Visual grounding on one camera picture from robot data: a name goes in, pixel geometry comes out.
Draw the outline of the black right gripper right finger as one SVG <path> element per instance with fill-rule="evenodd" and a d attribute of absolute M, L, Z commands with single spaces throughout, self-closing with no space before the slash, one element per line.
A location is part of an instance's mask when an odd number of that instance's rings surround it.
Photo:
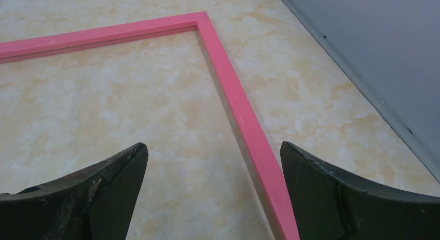
<path fill-rule="evenodd" d="M 301 239 L 439 239 L 439 198 L 386 186 L 283 142 Z"/>

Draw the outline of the pink wooden picture frame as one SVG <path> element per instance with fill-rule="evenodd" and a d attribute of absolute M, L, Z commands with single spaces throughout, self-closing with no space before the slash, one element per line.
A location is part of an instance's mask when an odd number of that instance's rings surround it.
<path fill-rule="evenodd" d="M 61 51 L 77 51 L 195 29 L 200 32 L 204 41 L 277 225 L 285 239 L 299 239 L 283 172 L 214 25 L 205 11 L 4 42 L 1 43 L 1 62 L 25 60 L 53 55 Z"/>

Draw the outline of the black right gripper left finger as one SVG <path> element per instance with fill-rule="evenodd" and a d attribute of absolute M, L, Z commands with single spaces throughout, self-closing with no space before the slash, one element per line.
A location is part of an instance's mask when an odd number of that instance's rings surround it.
<path fill-rule="evenodd" d="M 125 239 L 148 162 L 137 143 L 61 178 L 1 194 L 1 239 Z"/>

